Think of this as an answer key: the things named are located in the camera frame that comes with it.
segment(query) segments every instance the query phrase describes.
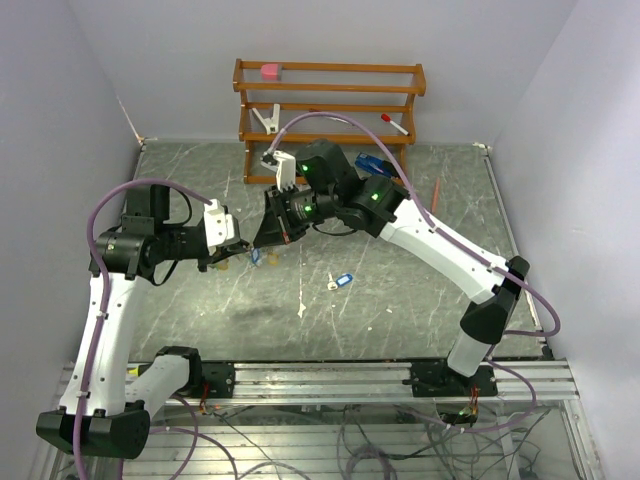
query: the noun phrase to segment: white wall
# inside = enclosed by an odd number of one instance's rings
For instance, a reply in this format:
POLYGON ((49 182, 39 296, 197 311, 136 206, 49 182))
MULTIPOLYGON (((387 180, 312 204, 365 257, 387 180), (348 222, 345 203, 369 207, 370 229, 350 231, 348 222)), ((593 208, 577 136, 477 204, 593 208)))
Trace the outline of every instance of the white wall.
POLYGON ((237 139, 235 59, 422 63, 421 142, 492 142, 575 0, 70 0, 138 133, 237 139))
POLYGON ((639 132, 640 2, 580 0, 494 165, 611 479, 639 471, 639 132))
MULTIPOLYGON (((87 312, 92 205, 139 146, 65 0, 0 6, 0 465, 27 478, 87 312)), ((119 205, 98 227, 113 224, 119 205)))

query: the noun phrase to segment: marble tabletop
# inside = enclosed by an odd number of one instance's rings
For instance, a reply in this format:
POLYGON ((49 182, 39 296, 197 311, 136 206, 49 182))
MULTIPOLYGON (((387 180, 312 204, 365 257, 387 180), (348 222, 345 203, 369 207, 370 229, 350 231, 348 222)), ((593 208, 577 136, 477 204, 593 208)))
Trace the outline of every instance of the marble tabletop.
MULTIPOLYGON (((353 161, 361 150, 345 152, 353 161)), ((425 205, 431 204, 440 178, 440 220, 485 249, 513 255, 479 148, 413 146, 407 159, 409 178, 425 205)), ((171 179, 218 198, 238 218, 242 237, 251 241, 262 219, 266 186, 245 185, 243 163, 239 143, 151 142, 136 176, 171 179)), ((185 218, 184 201, 174 192, 171 198, 171 220, 185 218)), ((191 224, 201 216, 202 206, 194 202, 191 224)), ((325 228, 345 227, 334 222, 325 228)), ((449 279, 401 248, 363 232, 330 237, 310 230, 274 253, 277 265, 254 266, 240 256, 230 260, 228 270, 208 273, 199 273, 195 261, 181 262, 167 284, 144 299, 131 360, 151 360, 165 345, 196 347, 206 360, 390 359, 449 352, 468 300, 449 279), (351 273, 353 282, 329 291, 329 275, 343 273, 351 273)), ((165 271, 160 267, 156 276, 165 271)), ((524 296, 510 327, 534 328, 524 296)), ((496 351, 508 356, 540 352, 540 343, 525 337, 505 338, 496 351)))

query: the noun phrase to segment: wooden shelf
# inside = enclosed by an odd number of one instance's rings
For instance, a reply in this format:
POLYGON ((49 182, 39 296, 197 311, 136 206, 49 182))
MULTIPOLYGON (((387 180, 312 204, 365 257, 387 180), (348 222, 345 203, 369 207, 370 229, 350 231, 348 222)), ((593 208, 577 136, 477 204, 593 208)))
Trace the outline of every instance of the wooden shelf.
MULTIPOLYGON (((345 64, 345 63, 305 63, 305 62, 253 62, 236 60, 233 72, 233 89, 240 93, 240 124, 238 137, 245 142, 245 183, 273 183, 270 176, 251 175, 251 158, 256 143, 271 143, 275 134, 257 132, 252 129, 251 109, 269 109, 272 103, 250 101, 248 93, 250 91, 295 91, 295 92, 348 92, 357 95, 359 93, 386 93, 406 95, 404 105, 388 104, 368 104, 356 103, 304 103, 304 102, 278 102, 281 111, 299 111, 305 113, 311 110, 343 112, 345 114, 371 114, 380 116, 381 113, 402 114, 400 124, 409 132, 409 135, 382 134, 380 140, 390 146, 395 146, 399 150, 399 161, 403 169, 405 165, 405 148, 416 141, 415 126, 413 123, 413 103, 415 96, 423 96, 426 92, 426 80, 422 65, 372 65, 372 64, 345 64), (245 70, 259 70, 267 63, 279 63, 286 76, 287 70, 309 71, 309 72, 350 72, 350 73, 377 73, 377 74, 403 74, 411 75, 409 85, 373 85, 373 84, 345 84, 345 83, 292 83, 292 82, 247 82, 245 81, 245 70)), ((289 143, 309 143, 319 138, 326 138, 332 142, 342 145, 371 145, 375 142, 368 135, 361 133, 298 133, 287 132, 283 137, 283 142, 289 143)))

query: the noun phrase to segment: pink eraser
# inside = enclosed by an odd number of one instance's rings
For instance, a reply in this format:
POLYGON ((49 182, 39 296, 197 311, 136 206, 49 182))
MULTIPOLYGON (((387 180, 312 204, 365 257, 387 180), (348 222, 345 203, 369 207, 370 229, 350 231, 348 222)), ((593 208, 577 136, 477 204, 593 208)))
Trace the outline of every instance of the pink eraser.
POLYGON ((266 63, 260 67, 260 75, 262 75, 263 80, 280 80, 282 65, 279 63, 266 63))

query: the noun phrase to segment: wall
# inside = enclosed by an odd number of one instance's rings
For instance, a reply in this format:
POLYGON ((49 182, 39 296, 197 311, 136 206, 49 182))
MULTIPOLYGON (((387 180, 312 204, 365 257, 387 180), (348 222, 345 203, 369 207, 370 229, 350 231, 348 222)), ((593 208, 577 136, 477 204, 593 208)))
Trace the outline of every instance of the wall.
POLYGON ((608 477, 637 478, 640 3, 580 0, 495 143, 532 282, 564 320, 608 477))
MULTIPOLYGON (((51 407, 86 319, 86 218, 130 178, 138 149, 66 1, 2 2, 2 478, 29 473, 37 415, 51 407)), ((102 226, 118 207, 108 208, 102 226)))
POLYGON ((575 0, 70 0, 137 131, 237 139, 237 57, 418 63, 421 142, 491 142, 575 0))

